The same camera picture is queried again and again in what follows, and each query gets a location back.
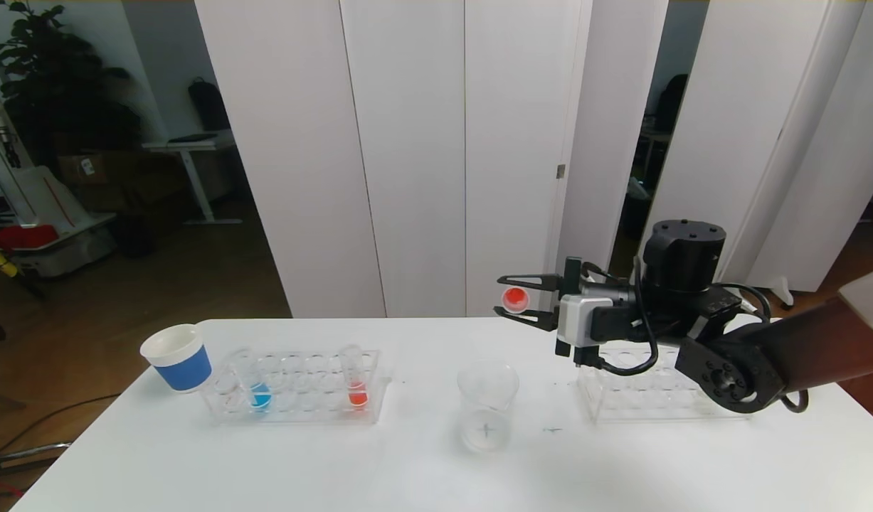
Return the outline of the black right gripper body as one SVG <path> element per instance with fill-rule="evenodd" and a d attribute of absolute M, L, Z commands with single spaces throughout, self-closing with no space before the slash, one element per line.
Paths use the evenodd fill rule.
<path fill-rule="evenodd" d="M 626 278 L 614 277 L 598 265 L 567 258 L 559 290 L 557 356 L 631 337 L 637 321 L 637 298 Z"/>

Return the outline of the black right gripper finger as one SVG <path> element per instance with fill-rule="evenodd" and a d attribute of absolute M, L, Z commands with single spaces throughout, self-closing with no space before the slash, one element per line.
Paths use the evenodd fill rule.
<path fill-rule="evenodd" d="M 515 274 L 502 275 L 496 282 L 508 287 L 556 292 L 560 289 L 563 277 L 559 274 Z"/>
<path fill-rule="evenodd" d="M 547 331 L 547 333 L 555 331 L 559 327 L 559 308 L 557 307 L 554 307 L 552 311 L 525 310 L 520 314 L 513 314 L 502 306 L 494 306 L 492 310 L 502 318 Z"/>

